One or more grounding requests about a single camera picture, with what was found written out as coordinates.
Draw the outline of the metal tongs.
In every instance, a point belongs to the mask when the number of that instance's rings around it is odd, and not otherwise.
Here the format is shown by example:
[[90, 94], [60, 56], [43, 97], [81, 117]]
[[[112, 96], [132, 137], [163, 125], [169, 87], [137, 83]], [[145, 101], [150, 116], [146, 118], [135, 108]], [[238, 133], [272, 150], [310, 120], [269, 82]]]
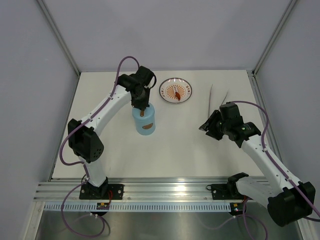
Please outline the metal tongs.
[[218, 110], [224, 104], [229, 93], [229, 88], [226, 85], [218, 86], [212, 84], [209, 92], [208, 113], [209, 118], [214, 110]]

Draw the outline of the left aluminium frame post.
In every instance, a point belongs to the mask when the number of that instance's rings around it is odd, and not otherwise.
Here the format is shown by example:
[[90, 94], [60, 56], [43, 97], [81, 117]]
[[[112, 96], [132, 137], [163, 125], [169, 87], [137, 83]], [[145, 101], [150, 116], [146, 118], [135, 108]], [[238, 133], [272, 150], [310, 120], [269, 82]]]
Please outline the left aluminium frame post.
[[62, 33], [59, 30], [59, 27], [57, 26], [56, 21], [55, 21], [51, 11], [49, 10], [49, 8], [46, 4], [46, 1], [45, 0], [35, 0], [35, 3], [38, 5], [39, 10], [43, 14], [43, 16], [44, 16], [50, 30], [52, 31], [59, 47], [61, 48], [66, 60], [68, 61], [72, 70], [74, 71], [75, 75], [79, 79], [81, 76], [81, 71], [80, 71], [78, 64], [76, 63], [70, 49], [67, 46], [67, 44], [62, 36]]

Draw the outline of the blue cylindrical lunch container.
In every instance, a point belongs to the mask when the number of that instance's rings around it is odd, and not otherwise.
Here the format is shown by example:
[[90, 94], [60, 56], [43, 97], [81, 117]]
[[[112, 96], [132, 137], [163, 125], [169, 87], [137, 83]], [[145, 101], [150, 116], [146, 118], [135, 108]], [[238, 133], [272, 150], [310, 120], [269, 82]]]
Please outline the blue cylindrical lunch container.
[[151, 135], [156, 129], [155, 116], [154, 116], [154, 119], [152, 120], [138, 121], [138, 120], [135, 120], [134, 118], [133, 120], [134, 120], [135, 128], [137, 132], [142, 136]]

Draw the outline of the patterned round plate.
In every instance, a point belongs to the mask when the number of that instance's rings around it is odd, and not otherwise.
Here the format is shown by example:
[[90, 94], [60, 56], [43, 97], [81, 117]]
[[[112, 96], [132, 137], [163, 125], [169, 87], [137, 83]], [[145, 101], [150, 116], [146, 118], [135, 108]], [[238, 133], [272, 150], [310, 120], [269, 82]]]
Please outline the patterned round plate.
[[[180, 94], [180, 100], [175, 97], [175, 92]], [[183, 78], [172, 77], [163, 81], [159, 86], [160, 97], [170, 104], [186, 102], [193, 93], [191, 84]]]

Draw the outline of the aluminium frame post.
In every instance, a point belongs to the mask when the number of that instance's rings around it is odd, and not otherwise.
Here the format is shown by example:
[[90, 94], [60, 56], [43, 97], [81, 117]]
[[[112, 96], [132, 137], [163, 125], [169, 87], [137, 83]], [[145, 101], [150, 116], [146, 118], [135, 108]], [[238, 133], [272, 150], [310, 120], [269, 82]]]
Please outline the aluminium frame post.
[[251, 71], [251, 73], [254, 77], [257, 76], [259, 70], [261, 69], [262, 65], [264, 64], [267, 56], [269, 55], [270, 51], [272, 50], [273, 45], [276, 43], [280, 33], [284, 29], [285, 24], [287, 23], [290, 15], [294, 11], [298, 2], [299, 2], [299, 0], [290, 0], [288, 2], [284, 12], [282, 13], [279, 21], [277, 22], [277, 25], [275, 26], [275, 29], [273, 30], [265, 48], [263, 49], [257, 63], [255, 64], [255, 67]]
[[61, 48], [66, 60], [68, 61], [72, 70], [74, 71], [75, 75], [79, 79], [81, 76], [81, 71], [80, 71], [78, 64], [76, 63], [70, 49], [67, 46], [67, 44], [62, 36], [62, 33], [59, 30], [59, 27], [57, 26], [56, 21], [55, 21], [51, 11], [49, 10], [49, 8], [46, 4], [46, 1], [45, 0], [35, 0], [35, 3], [38, 5], [39, 10], [43, 14], [43, 16], [44, 16], [50, 30], [52, 31], [59, 47]]

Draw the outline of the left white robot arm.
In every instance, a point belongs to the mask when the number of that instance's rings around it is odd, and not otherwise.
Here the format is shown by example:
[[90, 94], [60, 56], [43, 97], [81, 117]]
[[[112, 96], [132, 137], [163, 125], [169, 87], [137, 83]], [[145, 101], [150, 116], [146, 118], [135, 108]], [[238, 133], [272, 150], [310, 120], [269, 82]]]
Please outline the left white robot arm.
[[155, 74], [143, 67], [130, 75], [116, 76], [113, 89], [88, 115], [80, 120], [71, 119], [67, 124], [68, 135], [63, 144], [68, 144], [78, 157], [91, 186], [90, 193], [97, 199], [108, 194], [108, 178], [102, 169], [101, 155], [104, 144], [100, 135], [110, 120], [128, 103], [136, 130], [141, 135], [150, 135], [155, 130], [155, 108], [149, 102], [150, 91], [155, 86]]

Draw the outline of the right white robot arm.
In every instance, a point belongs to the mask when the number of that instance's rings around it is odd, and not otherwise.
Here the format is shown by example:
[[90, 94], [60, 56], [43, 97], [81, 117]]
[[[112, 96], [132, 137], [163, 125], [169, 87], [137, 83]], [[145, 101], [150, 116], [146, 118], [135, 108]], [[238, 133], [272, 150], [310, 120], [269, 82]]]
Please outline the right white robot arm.
[[252, 122], [244, 122], [239, 110], [215, 110], [199, 127], [209, 137], [220, 141], [228, 136], [258, 166], [269, 182], [258, 183], [247, 173], [230, 176], [221, 190], [234, 199], [251, 198], [265, 207], [272, 220], [284, 227], [314, 212], [316, 189], [310, 182], [294, 176], [263, 144], [261, 131]]

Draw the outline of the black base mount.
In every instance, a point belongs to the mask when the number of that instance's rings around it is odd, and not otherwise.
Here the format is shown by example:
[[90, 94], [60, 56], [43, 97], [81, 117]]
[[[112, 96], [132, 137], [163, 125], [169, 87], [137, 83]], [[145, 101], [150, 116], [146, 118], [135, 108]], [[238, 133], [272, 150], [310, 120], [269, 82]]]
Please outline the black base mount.
[[228, 183], [208, 184], [206, 189], [210, 191], [213, 200], [244, 200], [237, 188]]
[[89, 183], [80, 188], [80, 200], [122, 200], [124, 194], [123, 184], [108, 184], [95, 187]]

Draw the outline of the small red toy shrimp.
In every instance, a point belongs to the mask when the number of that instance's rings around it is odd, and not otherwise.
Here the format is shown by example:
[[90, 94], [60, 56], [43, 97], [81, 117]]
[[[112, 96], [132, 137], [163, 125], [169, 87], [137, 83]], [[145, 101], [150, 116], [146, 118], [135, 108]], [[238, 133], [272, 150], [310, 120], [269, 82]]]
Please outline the small red toy shrimp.
[[178, 100], [181, 99], [181, 96], [180, 96], [180, 94], [179, 94], [178, 92], [175, 92], [175, 97], [176, 97]]

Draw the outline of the blue round lid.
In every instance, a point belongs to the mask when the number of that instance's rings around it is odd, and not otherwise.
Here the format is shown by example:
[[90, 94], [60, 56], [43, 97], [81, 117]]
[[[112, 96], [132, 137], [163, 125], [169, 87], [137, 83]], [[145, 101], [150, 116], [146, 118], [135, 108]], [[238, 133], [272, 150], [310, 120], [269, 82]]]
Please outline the blue round lid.
[[138, 108], [132, 109], [132, 116], [137, 121], [151, 121], [155, 118], [155, 108], [149, 103], [148, 107], [143, 111], [143, 115], [141, 115], [142, 110]]

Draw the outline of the aluminium front rail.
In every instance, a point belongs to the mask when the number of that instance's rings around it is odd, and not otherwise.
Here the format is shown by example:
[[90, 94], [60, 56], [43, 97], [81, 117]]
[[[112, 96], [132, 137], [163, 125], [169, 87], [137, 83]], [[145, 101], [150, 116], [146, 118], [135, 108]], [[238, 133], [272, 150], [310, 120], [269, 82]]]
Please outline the aluminium front rail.
[[[225, 184], [227, 177], [142, 177], [112, 178], [122, 184], [122, 202], [211, 202], [210, 184]], [[81, 183], [80, 178], [60, 178], [38, 183], [35, 202], [62, 202], [67, 193]]]

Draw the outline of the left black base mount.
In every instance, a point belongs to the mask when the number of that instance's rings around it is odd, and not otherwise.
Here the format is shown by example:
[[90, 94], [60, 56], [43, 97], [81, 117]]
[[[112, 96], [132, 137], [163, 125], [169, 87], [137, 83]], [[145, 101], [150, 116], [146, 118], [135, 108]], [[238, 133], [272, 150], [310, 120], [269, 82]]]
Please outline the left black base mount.
[[80, 200], [122, 200], [124, 194], [123, 184], [108, 184], [95, 187], [89, 183], [80, 188]]

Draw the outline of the right aluminium frame post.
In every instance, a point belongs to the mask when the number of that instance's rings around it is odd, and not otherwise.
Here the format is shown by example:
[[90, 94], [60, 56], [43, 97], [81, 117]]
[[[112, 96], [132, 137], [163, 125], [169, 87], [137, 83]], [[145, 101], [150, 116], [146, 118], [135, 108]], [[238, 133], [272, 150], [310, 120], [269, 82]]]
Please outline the right aluminium frame post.
[[290, 0], [288, 2], [284, 12], [282, 13], [279, 21], [277, 22], [277, 25], [275, 26], [275, 29], [273, 30], [265, 48], [263, 49], [257, 63], [255, 64], [255, 67], [251, 71], [251, 73], [254, 77], [257, 76], [259, 70], [261, 69], [262, 65], [264, 64], [267, 56], [269, 55], [270, 51], [272, 50], [273, 45], [276, 43], [280, 33], [284, 29], [285, 24], [287, 23], [290, 15], [294, 11], [298, 2], [299, 2], [299, 0]]

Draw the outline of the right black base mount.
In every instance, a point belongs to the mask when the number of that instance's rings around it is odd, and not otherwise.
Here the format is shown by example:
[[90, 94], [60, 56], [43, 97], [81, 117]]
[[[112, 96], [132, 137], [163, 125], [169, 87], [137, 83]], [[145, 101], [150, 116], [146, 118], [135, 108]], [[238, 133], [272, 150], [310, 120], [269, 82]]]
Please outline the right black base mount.
[[208, 184], [206, 189], [210, 191], [213, 200], [244, 200], [237, 188], [228, 183]]

